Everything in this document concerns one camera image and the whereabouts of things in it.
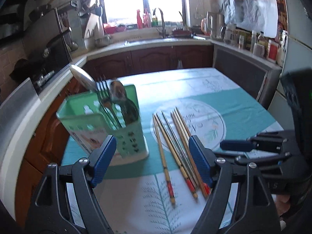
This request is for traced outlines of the bamboo chopstick red band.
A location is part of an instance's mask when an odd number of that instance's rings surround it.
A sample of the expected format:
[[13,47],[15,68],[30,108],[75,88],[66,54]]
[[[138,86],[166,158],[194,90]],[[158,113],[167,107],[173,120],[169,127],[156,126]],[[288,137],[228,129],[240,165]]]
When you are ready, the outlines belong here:
[[170,179],[170,175],[169,175],[169,171],[168,171],[167,161],[166,161],[166,158],[164,156],[164,151],[163,151],[163,147],[162,147],[162,143],[161,143],[161,139],[160,139],[160,135],[159,135],[159,130],[158,130],[158,124],[157,124],[157,120],[156,120],[155,115],[153,115],[153,126],[154,126],[154,130],[155,130],[155,136],[157,138],[158,149],[159,149],[159,153],[160,153],[160,157],[161,157],[163,172],[164,172],[165,179],[166,179],[166,184],[167,184],[167,189],[168,189],[168,193],[169,193],[169,197],[170,197],[170,202],[173,206],[175,206],[176,200],[175,200],[174,191],[172,188],[171,179]]

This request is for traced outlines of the steel bowl on counter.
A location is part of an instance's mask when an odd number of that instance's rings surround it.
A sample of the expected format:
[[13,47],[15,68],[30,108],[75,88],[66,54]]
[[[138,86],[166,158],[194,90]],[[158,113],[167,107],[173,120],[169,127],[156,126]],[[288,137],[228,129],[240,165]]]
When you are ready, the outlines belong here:
[[108,45],[110,45],[111,43],[111,36],[108,35],[104,35],[98,39],[95,39],[95,46],[97,48],[102,48],[102,47],[107,47]]

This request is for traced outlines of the brown wooden chopstick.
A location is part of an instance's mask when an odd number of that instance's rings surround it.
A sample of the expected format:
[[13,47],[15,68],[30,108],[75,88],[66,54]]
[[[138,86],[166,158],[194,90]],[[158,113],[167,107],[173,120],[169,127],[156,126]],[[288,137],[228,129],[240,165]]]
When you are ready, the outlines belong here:
[[199,185],[199,188],[202,192],[202,195],[204,196],[205,199],[207,199],[209,193],[207,193],[207,190],[206,190],[204,183],[201,179],[201,176],[200,176],[200,174],[199,174],[199,172],[195,166],[195,162],[194,162],[194,159],[192,158],[190,148],[189,148],[189,139],[190,139],[191,133],[188,130],[188,127],[187,127],[185,121],[183,120],[183,118],[182,118],[182,116],[179,113],[179,110],[177,108],[174,109],[174,111],[171,114],[171,117],[174,120],[177,131],[178,131],[180,138],[181,138],[181,141],[183,143],[184,150],[186,151],[186,154],[188,156],[188,160],[189,160],[191,168],[192,168],[192,173],[196,177],[196,181]]

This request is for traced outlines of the steel kettle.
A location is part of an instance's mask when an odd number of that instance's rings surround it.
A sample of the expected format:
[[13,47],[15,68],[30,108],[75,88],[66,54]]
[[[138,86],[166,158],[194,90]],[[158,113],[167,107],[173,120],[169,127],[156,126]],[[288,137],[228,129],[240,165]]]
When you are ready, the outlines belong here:
[[215,40],[222,40],[225,32],[225,19],[224,15],[220,13],[208,12],[207,28],[210,31],[210,38]]

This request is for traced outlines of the teal patterned tablecloth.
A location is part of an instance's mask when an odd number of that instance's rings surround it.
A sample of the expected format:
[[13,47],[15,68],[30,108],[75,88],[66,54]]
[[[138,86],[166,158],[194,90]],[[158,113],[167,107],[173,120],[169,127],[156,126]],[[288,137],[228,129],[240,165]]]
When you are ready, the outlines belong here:
[[[189,131],[203,145],[219,151],[223,139],[246,139],[258,132],[281,130],[280,124],[253,97],[215,69],[172,70],[122,79],[128,97],[140,110],[147,158],[110,166],[94,193],[114,233],[191,233],[206,200],[195,200],[162,133],[159,132],[175,196],[170,202],[153,114],[165,128],[163,111],[176,133],[171,114],[177,107]],[[70,136],[63,165],[88,154]]]

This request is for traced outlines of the small steel spoon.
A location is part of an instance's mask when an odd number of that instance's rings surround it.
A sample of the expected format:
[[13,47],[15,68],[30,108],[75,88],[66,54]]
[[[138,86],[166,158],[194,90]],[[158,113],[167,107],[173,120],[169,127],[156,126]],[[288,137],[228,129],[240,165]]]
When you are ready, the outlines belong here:
[[125,91],[123,84],[118,80],[113,80],[110,83],[109,91],[111,93],[112,102],[120,106],[125,124],[128,125],[129,118],[127,116],[126,107],[125,107],[127,95],[126,95],[126,91]]

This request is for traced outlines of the green plastic utensil holder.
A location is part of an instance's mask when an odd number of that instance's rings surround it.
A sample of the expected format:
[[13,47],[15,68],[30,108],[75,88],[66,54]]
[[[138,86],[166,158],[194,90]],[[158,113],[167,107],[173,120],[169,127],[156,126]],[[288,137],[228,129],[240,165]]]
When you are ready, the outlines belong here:
[[117,149],[110,166],[135,163],[148,157],[149,149],[143,135],[141,120],[126,125],[121,108],[113,106],[122,128],[117,129],[109,118],[111,113],[103,110],[94,92],[67,97],[56,116],[86,154],[99,148],[108,135],[117,140]]

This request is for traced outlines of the black wok on stove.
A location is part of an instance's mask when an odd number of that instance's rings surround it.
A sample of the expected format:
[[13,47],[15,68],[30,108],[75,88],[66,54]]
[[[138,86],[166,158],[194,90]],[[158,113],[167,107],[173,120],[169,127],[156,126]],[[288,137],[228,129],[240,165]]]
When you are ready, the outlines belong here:
[[70,62],[69,51],[64,36],[71,32],[69,27],[53,37],[43,51],[37,52],[30,60],[20,59],[10,73],[10,78],[18,84],[30,78],[32,82],[49,72],[57,73]]

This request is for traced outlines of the grey metal chopstick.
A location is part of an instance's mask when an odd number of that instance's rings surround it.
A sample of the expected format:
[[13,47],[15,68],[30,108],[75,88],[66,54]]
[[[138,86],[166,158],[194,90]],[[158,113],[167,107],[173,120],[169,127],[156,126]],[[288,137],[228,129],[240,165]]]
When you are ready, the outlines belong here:
[[175,135],[175,132],[172,129],[172,126],[170,125],[170,122],[168,121],[165,113],[163,111],[161,111],[161,113],[162,113],[164,121],[166,122],[168,130],[170,131],[171,137],[172,137],[172,139],[173,139],[173,141],[174,141],[174,143],[175,143],[175,145],[177,147],[177,150],[178,150],[178,152],[179,152],[179,154],[181,156],[182,162],[183,162],[183,164],[184,164],[184,166],[186,168],[186,172],[189,175],[189,178],[191,179],[191,181],[193,183],[193,186],[195,188],[198,188],[198,181],[197,181],[194,173],[192,172],[192,168],[191,168],[191,165],[190,165],[190,163],[189,163],[189,161],[188,161],[188,159],[186,157],[186,154],[184,153],[183,148],[181,147],[181,144],[180,144],[179,140],[177,139],[177,137]]

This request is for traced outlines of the chrome kitchen faucet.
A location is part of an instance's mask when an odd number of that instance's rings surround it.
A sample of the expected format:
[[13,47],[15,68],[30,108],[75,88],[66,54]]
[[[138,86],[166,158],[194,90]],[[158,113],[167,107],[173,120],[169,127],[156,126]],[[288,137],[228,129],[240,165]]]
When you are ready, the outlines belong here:
[[161,27],[162,27],[162,29],[161,29],[160,35],[162,36],[163,39],[165,39],[167,37],[167,34],[166,34],[165,21],[164,21],[164,17],[163,17],[163,11],[160,8],[155,8],[153,10],[153,16],[155,16],[156,10],[159,10],[160,15],[161,15]]

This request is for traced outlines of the steel fork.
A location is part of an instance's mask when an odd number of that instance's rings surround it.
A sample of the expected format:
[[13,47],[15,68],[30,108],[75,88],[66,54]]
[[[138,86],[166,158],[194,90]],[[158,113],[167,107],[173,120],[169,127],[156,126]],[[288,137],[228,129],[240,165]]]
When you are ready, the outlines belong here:
[[113,110],[113,103],[111,100],[111,96],[109,93],[108,84],[105,80],[105,77],[99,76],[96,81],[96,89],[97,89],[97,95],[99,98],[99,102],[102,105],[102,108],[104,110],[108,109],[111,113],[111,116],[113,117],[114,121],[112,122],[114,126],[119,129],[122,128],[120,121],[116,115],[116,113]]

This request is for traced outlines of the light wooden chopstick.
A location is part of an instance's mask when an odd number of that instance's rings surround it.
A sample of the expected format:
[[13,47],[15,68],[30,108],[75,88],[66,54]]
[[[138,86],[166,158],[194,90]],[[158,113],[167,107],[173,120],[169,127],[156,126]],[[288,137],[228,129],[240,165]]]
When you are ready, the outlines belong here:
[[184,121],[184,119],[183,119],[183,117],[182,117],[182,115],[179,112],[179,109],[177,107],[174,109],[174,112],[175,112],[175,115],[177,116],[177,120],[179,122],[180,130],[183,133],[183,137],[184,137],[183,140],[185,142],[184,148],[185,148],[185,151],[186,151],[186,153],[188,155],[188,159],[189,159],[190,164],[192,166],[192,170],[193,170],[193,172],[195,174],[195,177],[196,177],[196,179],[198,181],[198,184],[199,184],[199,188],[200,188],[204,198],[207,199],[208,195],[210,195],[210,188],[207,186],[206,183],[204,183],[202,181],[202,178],[201,178],[201,176],[199,174],[199,171],[196,168],[195,162],[194,162],[194,160],[192,158],[192,155],[191,155],[190,149],[189,149],[189,139],[190,139],[191,133],[188,130],[188,127],[187,127],[187,125],[186,125],[186,123],[185,123],[185,121]]

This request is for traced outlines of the red plastic bottle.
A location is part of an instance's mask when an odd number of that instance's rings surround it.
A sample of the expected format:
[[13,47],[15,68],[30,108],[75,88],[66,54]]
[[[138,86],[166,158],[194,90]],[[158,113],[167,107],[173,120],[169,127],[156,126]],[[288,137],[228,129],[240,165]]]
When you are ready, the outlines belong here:
[[142,29],[143,28],[143,21],[142,21],[142,18],[141,18],[141,14],[140,14],[140,10],[137,10],[136,11],[137,13],[136,13],[136,17],[137,17],[137,28],[138,29]]

